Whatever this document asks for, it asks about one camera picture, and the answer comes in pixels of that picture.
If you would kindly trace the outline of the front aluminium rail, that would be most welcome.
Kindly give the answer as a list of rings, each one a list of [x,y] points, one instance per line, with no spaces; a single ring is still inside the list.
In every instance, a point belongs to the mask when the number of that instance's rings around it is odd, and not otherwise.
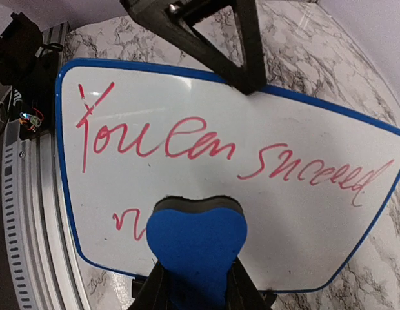
[[[1,196],[8,263],[20,309],[89,309],[72,242],[59,173],[54,126],[36,139],[21,140],[9,122],[10,89],[3,132]]]

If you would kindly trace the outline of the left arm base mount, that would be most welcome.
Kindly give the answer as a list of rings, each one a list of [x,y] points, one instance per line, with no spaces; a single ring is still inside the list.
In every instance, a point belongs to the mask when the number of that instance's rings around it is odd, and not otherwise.
[[[32,99],[14,89],[14,102],[9,122],[17,121],[21,140],[34,140],[52,130],[54,105],[53,90],[48,90],[39,98]]]

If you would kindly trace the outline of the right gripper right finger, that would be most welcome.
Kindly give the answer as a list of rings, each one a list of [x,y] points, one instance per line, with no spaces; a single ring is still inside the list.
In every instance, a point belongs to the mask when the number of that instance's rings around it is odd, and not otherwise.
[[[239,258],[236,258],[227,276],[227,309],[271,309],[274,294],[261,294],[250,279]]]

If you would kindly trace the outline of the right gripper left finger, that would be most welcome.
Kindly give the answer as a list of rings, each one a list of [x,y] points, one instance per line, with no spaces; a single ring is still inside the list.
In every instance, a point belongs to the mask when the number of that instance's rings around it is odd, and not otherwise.
[[[167,272],[161,263],[157,262],[128,309],[169,308]]]

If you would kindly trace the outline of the small blue-framed whiteboard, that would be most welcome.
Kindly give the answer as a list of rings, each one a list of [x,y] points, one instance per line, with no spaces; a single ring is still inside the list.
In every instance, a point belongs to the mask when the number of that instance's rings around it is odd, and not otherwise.
[[[146,276],[146,225],[165,196],[225,195],[248,226],[240,259],[258,289],[312,292],[347,264],[400,180],[400,129],[211,72],[75,59],[55,83],[65,206],[78,255]]]

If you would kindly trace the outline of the blue whiteboard eraser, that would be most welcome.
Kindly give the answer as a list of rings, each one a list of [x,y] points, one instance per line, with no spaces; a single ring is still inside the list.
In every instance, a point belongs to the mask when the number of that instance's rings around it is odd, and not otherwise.
[[[167,273],[171,303],[178,309],[224,309],[228,272],[246,235],[243,209],[228,196],[158,201],[146,239]]]

